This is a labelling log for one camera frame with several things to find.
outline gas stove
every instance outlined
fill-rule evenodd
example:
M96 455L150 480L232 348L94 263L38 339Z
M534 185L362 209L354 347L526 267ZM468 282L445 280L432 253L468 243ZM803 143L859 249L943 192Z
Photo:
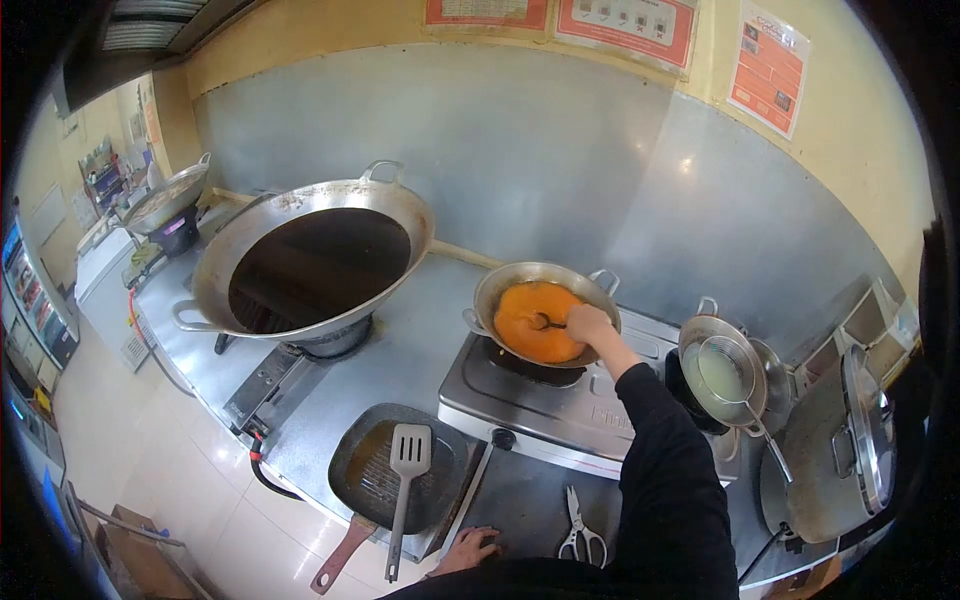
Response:
M622 334L661 380L680 330L620 309ZM440 387L441 421L464 433L554 465L619 479L634 428L602 363L549 369L516 359L489 338L469 334ZM729 460L734 431L704 432L720 482L740 473Z

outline kitchen scissors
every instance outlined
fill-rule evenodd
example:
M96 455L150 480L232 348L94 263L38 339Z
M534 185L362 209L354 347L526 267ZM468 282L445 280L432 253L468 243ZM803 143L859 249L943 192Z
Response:
M594 540L599 540L600 547L603 548L603 559L600 561L600 564L596 564L596 566L605 566L607 564L607 543L603 538L590 531L587 526L584 525L584 520L580 516L580 500L577 498L577 491L573 489L573 486L566 487L566 509L570 512L570 523L572 526L570 527L570 533L566 536L566 540L564 540L564 543L560 546L560 552L557 553L557 558L563 558L564 548L570 548L573 551L573 560L581 560L580 552L577 550L577 534L579 533L584 536L584 544L587 547L587 562L596 564L593 561L593 552L590 546Z

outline spoon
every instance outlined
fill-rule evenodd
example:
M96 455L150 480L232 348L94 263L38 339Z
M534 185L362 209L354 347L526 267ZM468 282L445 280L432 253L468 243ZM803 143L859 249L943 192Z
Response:
M537 328L537 331L541 331L541 330L547 329L547 328L549 328L549 327L553 327L553 328L555 328L555 329L566 329L566 324L563 324L563 323L553 323L553 322L551 322L551 321L550 321L550 317L549 317L546 313L541 313L541 312L539 312L539 313L537 313L537 314L540 316L541 319L543 319L543 322L546 323L543 327L538 327L538 328Z

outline pink label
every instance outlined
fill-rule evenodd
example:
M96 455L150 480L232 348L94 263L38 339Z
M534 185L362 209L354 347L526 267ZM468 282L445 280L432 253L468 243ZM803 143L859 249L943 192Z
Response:
M186 217L180 217L180 220L171 225L170 227L163 230L163 235L170 235L174 231L180 228L184 223L186 223Z

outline stove knob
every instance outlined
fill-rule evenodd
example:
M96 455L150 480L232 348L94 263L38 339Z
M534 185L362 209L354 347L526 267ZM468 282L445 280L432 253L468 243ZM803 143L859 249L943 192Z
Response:
M509 429L493 430L493 445L501 450L511 450L516 444L516 436Z

